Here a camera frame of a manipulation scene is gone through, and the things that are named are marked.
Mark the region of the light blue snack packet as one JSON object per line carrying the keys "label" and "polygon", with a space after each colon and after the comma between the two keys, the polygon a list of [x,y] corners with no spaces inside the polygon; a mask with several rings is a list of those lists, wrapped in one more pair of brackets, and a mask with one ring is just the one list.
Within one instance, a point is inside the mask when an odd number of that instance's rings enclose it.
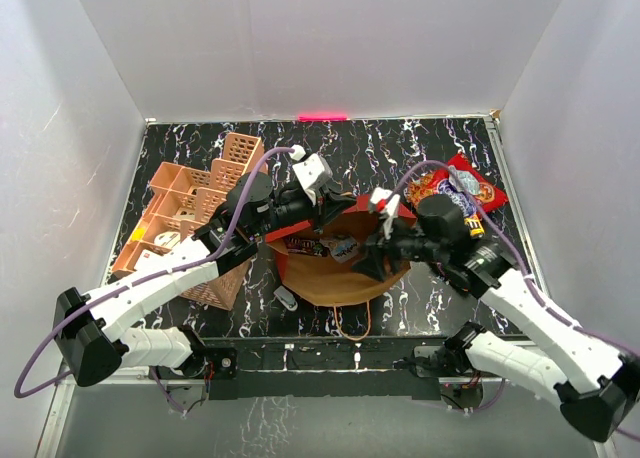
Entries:
{"label": "light blue snack packet", "polygon": [[329,250],[330,256],[340,264],[356,257],[360,249],[358,241],[350,235],[325,237],[320,240],[320,243]]}

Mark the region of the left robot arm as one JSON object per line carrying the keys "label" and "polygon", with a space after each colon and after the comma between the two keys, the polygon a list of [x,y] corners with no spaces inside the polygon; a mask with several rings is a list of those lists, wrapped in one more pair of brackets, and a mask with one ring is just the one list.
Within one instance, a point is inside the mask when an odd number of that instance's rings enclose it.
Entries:
{"label": "left robot arm", "polygon": [[266,234],[304,221],[321,230],[355,203],[352,193],[330,185],[305,191],[293,181],[276,191],[268,175],[245,174],[206,224],[147,269],[86,294],[76,288],[62,292],[54,312],[54,341],[77,385],[93,386],[120,368],[139,365],[197,376],[207,354],[194,331],[137,331],[134,324],[252,258]]}

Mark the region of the silver grey candy wrapper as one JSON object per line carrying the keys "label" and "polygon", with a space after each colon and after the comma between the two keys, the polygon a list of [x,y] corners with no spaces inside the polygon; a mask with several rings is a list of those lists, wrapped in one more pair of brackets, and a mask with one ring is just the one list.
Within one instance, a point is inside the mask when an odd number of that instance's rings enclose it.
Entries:
{"label": "silver grey candy wrapper", "polygon": [[448,170],[449,182],[458,192],[467,191],[472,195],[480,194],[480,183],[471,172],[458,169],[452,165],[448,167]]}

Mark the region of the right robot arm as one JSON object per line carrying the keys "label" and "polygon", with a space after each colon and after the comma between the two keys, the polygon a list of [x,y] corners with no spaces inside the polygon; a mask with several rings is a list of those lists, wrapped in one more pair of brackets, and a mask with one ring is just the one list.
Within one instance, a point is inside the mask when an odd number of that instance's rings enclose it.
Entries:
{"label": "right robot arm", "polygon": [[399,217],[400,198],[377,188],[368,208],[378,218],[353,271],[378,281],[405,261],[432,263],[457,290],[498,311],[535,343],[528,351],[467,322],[437,352],[441,364],[505,378],[559,409],[586,438],[604,443],[639,401],[639,358],[586,330],[521,272],[516,257],[490,239],[474,239],[446,195],[423,199],[416,221]]}

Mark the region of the purple M&M's packet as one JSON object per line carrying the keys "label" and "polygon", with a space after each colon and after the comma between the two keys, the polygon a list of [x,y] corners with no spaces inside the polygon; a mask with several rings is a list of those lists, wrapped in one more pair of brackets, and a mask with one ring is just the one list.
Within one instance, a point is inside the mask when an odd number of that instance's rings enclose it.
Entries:
{"label": "purple M&M's packet", "polygon": [[290,236],[284,239],[284,244],[289,254],[326,257],[329,253],[328,248],[317,239]]}

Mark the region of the red paper bag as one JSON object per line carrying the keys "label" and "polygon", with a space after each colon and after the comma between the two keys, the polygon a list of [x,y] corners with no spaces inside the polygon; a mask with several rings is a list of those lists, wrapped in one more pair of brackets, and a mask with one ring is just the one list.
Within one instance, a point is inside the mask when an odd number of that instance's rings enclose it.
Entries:
{"label": "red paper bag", "polygon": [[313,231],[310,221],[303,221],[273,231],[266,237],[267,245],[275,253],[276,267],[284,287],[314,306],[331,308],[338,329],[342,328],[342,319],[338,313],[340,309],[364,304],[370,310],[371,301],[387,292],[408,273],[410,263],[403,262],[396,272],[386,264],[390,276],[386,281],[378,282],[351,270],[351,265],[363,258],[360,249],[356,257],[340,264],[329,253],[326,257],[289,254],[284,239],[294,236],[321,240],[325,237],[350,235],[361,247],[378,224],[377,216],[369,212],[368,203],[367,195],[357,197],[357,203],[320,234]]}

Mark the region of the red candy bag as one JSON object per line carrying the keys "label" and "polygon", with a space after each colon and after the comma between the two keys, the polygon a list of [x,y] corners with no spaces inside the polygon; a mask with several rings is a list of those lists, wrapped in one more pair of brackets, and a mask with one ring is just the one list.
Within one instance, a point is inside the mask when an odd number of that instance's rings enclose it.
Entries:
{"label": "red candy bag", "polygon": [[506,193],[488,182],[463,154],[452,157],[447,163],[447,170],[439,168],[410,182],[406,191],[407,200],[417,207],[419,202],[428,196],[447,195],[462,210],[465,217],[477,214],[477,207],[458,190],[450,178],[451,174],[456,175],[486,213],[508,202]]}

